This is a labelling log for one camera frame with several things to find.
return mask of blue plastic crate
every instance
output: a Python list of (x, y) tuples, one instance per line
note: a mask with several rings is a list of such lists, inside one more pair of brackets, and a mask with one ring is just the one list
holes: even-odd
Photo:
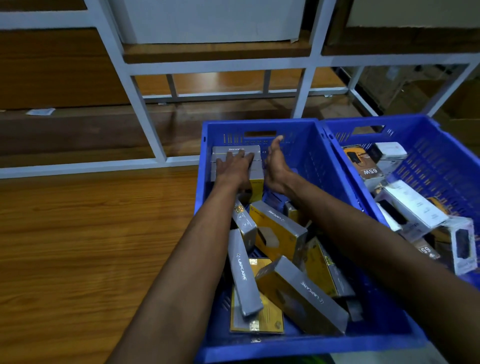
[[(241, 120), (203, 123), (195, 212), (211, 191), (213, 146), (260, 145), (265, 160), (273, 138), (280, 134), (285, 137), (280, 145), (292, 169), (333, 196), (362, 209), (318, 120)], [(255, 250), (251, 256), (263, 255)], [(338, 338), (304, 334), (286, 317), (284, 335), (232, 333), (229, 330), (231, 287), (226, 288), (214, 301), (196, 360), (214, 363), (424, 345), (425, 336), (413, 320), (385, 293), (372, 289), (359, 276), (352, 285), (362, 304), (365, 320), (349, 323), (346, 336)]]
[[(425, 115), (395, 115), (369, 118), (323, 120), (335, 154), (348, 174), (366, 212), (384, 221), (372, 196), (342, 147), (359, 144), (399, 142), (408, 157), (393, 174), (424, 197), (437, 197), (453, 214), (472, 218), (477, 255), (480, 257), (480, 160), (439, 124)], [(377, 133), (354, 134), (356, 127), (373, 126)], [(480, 288), (478, 269), (462, 277)]]

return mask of forearm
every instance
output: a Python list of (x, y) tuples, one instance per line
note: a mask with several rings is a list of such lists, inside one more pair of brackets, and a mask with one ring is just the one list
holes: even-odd
[(109, 363), (191, 362), (227, 257), (236, 186), (216, 185), (155, 278)]
[(476, 362), (480, 293), (475, 288), (388, 227), (302, 177), (292, 174), (286, 181), (287, 196), (343, 255), (400, 301), (451, 363)]

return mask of white box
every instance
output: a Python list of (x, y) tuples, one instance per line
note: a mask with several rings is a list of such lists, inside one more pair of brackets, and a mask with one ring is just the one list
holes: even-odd
[(456, 275), (468, 273), (477, 268), (477, 249), (473, 220), (461, 216), (449, 219), (432, 231), (435, 249)]
[(411, 243), (448, 219), (446, 214), (403, 181), (384, 187), (375, 197), (376, 202), (382, 200), (391, 204), (406, 219), (400, 235)]
[(405, 149), (397, 142), (375, 143), (369, 149), (368, 154), (382, 170), (385, 177), (395, 171), (398, 166), (408, 157)]
[(388, 226), (390, 227), (390, 229), (392, 229), (393, 232), (399, 232), (400, 230), (402, 230), (402, 227), (400, 226), (400, 224), (396, 222), (395, 219), (391, 217), (390, 214), (386, 212), (385, 209), (381, 207), (378, 202), (377, 202), (377, 206), (380, 209), (385, 220), (387, 221)]
[(297, 39), (305, 0), (108, 0), (123, 43)]

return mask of person's right hand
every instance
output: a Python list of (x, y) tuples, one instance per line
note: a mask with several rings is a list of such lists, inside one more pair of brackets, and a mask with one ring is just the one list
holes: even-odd
[(287, 194), (286, 181), (293, 172), (285, 162), (285, 157), (280, 149), (283, 135), (277, 136), (272, 145), (268, 147), (267, 171), (265, 182), (272, 191), (279, 194)]

